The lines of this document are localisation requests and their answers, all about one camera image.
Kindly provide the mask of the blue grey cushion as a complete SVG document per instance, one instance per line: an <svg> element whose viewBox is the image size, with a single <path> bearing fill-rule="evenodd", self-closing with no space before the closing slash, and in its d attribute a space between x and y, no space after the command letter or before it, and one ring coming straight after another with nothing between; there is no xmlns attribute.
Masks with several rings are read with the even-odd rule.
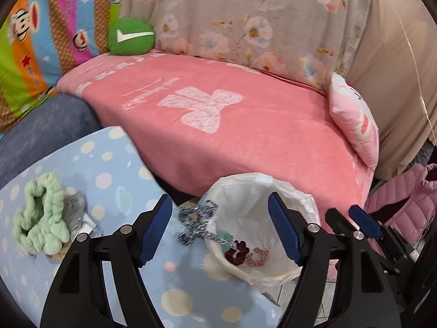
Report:
<svg viewBox="0 0 437 328"><path fill-rule="evenodd" d="M101 128L97 115L81 98L66 93L49 98L1 138L1 186L45 156Z"/></svg>

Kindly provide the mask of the beige curtain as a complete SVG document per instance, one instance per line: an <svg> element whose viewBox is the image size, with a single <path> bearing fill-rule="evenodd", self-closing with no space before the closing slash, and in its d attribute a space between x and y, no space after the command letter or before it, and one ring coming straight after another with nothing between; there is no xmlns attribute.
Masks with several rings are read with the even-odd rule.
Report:
<svg viewBox="0 0 437 328"><path fill-rule="evenodd" d="M422 0L373 0L347 81L379 127L375 176L403 172L436 141L436 22Z"/></svg>

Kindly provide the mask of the white plastic trash bag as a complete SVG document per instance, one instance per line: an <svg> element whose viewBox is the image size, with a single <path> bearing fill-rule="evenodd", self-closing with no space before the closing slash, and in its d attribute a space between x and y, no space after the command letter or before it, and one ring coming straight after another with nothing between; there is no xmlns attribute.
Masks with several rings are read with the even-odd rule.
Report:
<svg viewBox="0 0 437 328"><path fill-rule="evenodd" d="M219 243L206 240L213 261L230 275L252 286L280 286L299 276L301 268L287 258L267 210L268 196L277 192L291 210L300 212L309 223L320 224L315 200L310 194L295 189L286 181L258 172L242 173L220 178L199 200L217 204L218 209L207 222L207 231L227 232L235 240L244 241L252 250L268 251L260 267L235 266L225 259Z"/></svg>

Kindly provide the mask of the green checkmark round cushion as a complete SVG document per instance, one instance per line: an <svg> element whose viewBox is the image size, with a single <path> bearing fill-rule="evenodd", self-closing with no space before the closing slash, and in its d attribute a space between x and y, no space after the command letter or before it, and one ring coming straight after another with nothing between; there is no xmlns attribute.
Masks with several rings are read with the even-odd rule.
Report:
<svg viewBox="0 0 437 328"><path fill-rule="evenodd" d="M110 55L143 55L150 52L155 44L155 31L139 19L118 20L108 32Z"/></svg>

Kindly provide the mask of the pink bed blanket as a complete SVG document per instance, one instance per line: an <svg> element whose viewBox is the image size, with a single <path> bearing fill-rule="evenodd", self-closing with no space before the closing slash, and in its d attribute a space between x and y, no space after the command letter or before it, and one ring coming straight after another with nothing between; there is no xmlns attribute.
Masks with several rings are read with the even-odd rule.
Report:
<svg viewBox="0 0 437 328"><path fill-rule="evenodd" d="M201 196L260 172L312 195L318 211L363 205L373 179L319 91L241 65L187 55L99 55L56 85L120 126L151 172Z"/></svg>

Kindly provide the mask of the pink padded jacket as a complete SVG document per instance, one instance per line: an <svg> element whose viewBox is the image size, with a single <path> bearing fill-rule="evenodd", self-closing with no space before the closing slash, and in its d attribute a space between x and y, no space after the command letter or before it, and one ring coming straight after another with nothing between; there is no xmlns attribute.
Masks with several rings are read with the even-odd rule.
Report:
<svg viewBox="0 0 437 328"><path fill-rule="evenodd" d="M364 211L416 246L436 214L436 165L415 164L390 179L369 196Z"/></svg>

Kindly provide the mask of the mint green scrunchie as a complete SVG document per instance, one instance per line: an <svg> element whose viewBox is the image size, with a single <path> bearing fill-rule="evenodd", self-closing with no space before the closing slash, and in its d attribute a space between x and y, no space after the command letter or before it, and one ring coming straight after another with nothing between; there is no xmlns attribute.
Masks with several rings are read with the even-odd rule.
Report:
<svg viewBox="0 0 437 328"><path fill-rule="evenodd" d="M60 180L52 172L40 175L25 185L24 199L25 208L13 217L13 237L32 256L58 254L70 241Z"/></svg>

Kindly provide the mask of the teal scrunchie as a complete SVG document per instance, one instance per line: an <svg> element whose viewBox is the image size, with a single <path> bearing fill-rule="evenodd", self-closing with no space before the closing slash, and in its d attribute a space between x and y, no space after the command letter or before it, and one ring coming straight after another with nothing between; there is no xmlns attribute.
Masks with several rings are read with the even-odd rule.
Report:
<svg viewBox="0 0 437 328"><path fill-rule="evenodd" d="M235 248L235 240L232 234L224 230L219 230L217 236L221 238L220 244L223 253Z"/></svg>

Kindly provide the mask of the pink patterned scrunchie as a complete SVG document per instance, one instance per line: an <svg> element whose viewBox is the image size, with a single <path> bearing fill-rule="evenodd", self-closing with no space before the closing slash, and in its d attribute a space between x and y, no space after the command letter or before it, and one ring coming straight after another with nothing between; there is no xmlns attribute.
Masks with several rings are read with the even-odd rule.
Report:
<svg viewBox="0 0 437 328"><path fill-rule="evenodd" d="M246 255L245 263L249 267L262 267L265 265L269 256L269 251L255 247Z"/></svg>

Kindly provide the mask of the grey blue knitted scrunchie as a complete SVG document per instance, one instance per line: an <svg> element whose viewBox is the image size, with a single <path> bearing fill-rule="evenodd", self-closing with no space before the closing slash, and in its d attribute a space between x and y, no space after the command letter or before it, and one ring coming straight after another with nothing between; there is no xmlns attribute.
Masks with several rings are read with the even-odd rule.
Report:
<svg viewBox="0 0 437 328"><path fill-rule="evenodd" d="M222 243L222 237L207 230L209 220L215 215L218 205L210 200L202 204L184 207L179 210L178 218L184 226L184 232L179 234L179 243L188 246L197 238Z"/></svg>

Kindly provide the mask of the dark red velvet scrunchie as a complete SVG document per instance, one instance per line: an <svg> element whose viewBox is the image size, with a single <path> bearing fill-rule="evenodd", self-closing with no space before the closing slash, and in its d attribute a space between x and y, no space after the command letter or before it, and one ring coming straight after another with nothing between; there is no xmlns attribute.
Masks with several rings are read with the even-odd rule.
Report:
<svg viewBox="0 0 437 328"><path fill-rule="evenodd" d="M250 254L250 249L247 247L245 241L235 240L234 244L235 247L225 252L225 258L232 265L238 267L246 261L247 256Z"/></svg>

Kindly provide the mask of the colourful monkey striped quilt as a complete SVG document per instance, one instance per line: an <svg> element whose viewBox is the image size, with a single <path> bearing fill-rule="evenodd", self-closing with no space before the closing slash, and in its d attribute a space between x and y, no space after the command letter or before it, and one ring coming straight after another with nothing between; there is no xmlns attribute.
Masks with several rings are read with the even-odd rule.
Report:
<svg viewBox="0 0 437 328"><path fill-rule="evenodd" d="M108 51L120 0L17 0L1 25L1 134L55 93L69 70Z"/></svg>

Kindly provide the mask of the pink white pillow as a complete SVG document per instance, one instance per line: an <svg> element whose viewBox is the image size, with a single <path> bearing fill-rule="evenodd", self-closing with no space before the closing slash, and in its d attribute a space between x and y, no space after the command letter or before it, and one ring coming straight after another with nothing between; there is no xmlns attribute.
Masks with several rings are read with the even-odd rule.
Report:
<svg viewBox="0 0 437 328"><path fill-rule="evenodd" d="M328 98L333 121L361 160L375 170L379 162L379 129L369 106L337 73L331 76Z"/></svg>

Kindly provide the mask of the grey fabric pouch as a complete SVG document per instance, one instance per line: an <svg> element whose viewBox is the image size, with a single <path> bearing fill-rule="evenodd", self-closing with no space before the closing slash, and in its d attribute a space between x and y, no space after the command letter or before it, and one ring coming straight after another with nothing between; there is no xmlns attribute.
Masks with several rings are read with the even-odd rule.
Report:
<svg viewBox="0 0 437 328"><path fill-rule="evenodd" d="M63 219L70 230L70 240L85 233L91 238L102 235L101 230L92 217L87 213L87 203L83 192L64 197Z"/></svg>

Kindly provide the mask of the grey floral quilt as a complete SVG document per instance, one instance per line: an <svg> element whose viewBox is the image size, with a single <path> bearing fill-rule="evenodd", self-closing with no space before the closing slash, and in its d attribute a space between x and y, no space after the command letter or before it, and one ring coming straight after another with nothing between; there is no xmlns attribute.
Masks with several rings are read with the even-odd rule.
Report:
<svg viewBox="0 0 437 328"><path fill-rule="evenodd" d="M327 88L349 70L372 0L120 0L158 50L227 61Z"/></svg>

